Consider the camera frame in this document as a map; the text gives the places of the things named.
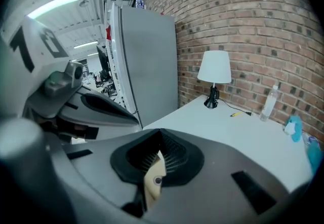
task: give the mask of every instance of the red brick wall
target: red brick wall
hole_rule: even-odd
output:
[[[211,84],[197,79],[204,51],[226,50],[233,79],[218,86],[221,98],[258,113],[278,82],[271,118],[299,115],[324,141],[323,36],[307,0],[144,1],[175,17],[179,106],[209,93]]]

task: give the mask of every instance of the plastic water bottle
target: plastic water bottle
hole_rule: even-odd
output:
[[[135,6],[137,8],[143,9],[144,8],[144,1],[143,0],[136,0]]]
[[[270,117],[270,114],[273,110],[275,102],[277,101],[277,98],[278,98],[278,86],[274,85],[268,95],[263,110],[260,114],[260,119],[262,121],[266,121]]]

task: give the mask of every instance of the lamp cord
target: lamp cord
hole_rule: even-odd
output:
[[[250,116],[252,115],[252,112],[244,111],[244,110],[242,110],[242,109],[240,109],[240,108],[234,108],[234,107],[228,105],[227,102],[224,101],[223,99],[221,99],[221,98],[219,98],[219,99],[220,99],[221,101],[223,101],[223,102],[224,102],[227,106],[229,106],[230,108],[240,110],[240,111],[242,111],[242,112],[244,112],[244,113],[246,113],[247,115],[250,115]]]

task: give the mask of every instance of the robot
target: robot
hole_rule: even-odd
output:
[[[54,223],[252,223],[284,209],[283,185],[235,149],[138,119],[82,85],[55,35],[26,18],[1,40],[2,217]],[[70,144],[65,137],[88,142]],[[148,208],[144,176],[166,176]],[[22,214],[11,214],[19,207]]]

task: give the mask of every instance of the fluorescent light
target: fluorescent light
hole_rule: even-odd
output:
[[[98,53],[93,53],[93,54],[90,54],[88,56],[94,56],[94,55],[98,55]]]
[[[62,6],[67,3],[72,3],[78,0],[53,0],[49,3],[46,3],[45,5],[39,7],[38,9],[34,10],[32,13],[28,14],[29,18],[35,19],[38,16],[46,13],[47,11],[50,11],[52,9],[55,9],[56,7]]]
[[[97,44],[97,43],[98,43],[98,41],[93,41],[93,42],[89,42],[89,43],[85,43],[85,44],[76,46],[74,48],[81,48],[81,47],[85,47],[85,46],[92,45],[92,44]]]

